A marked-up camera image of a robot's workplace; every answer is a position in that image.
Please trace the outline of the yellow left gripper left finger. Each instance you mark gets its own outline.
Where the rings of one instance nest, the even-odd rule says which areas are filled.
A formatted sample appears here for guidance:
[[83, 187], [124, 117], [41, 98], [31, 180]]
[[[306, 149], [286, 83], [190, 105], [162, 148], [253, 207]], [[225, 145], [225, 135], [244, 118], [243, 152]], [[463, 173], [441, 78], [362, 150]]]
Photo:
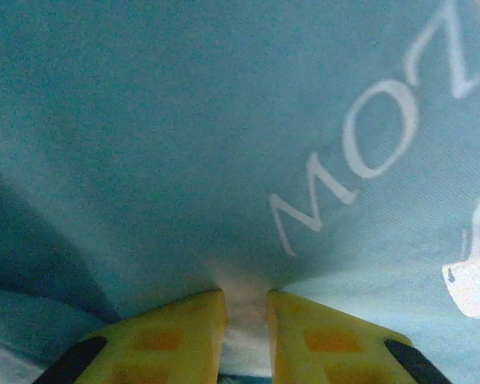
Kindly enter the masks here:
[[216, 383], [224, 293], [210, 290], [105, 326], [66, 350], [38, 383]]

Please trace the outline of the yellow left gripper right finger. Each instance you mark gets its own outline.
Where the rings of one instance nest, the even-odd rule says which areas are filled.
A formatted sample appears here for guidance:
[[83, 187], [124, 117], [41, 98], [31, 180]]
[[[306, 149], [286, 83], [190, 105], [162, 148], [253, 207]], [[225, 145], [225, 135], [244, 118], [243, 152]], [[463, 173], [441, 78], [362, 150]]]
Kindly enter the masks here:
[[270, 291], [267, 320], [274, 383], [449, 382], [407, 336], [295, 294]]

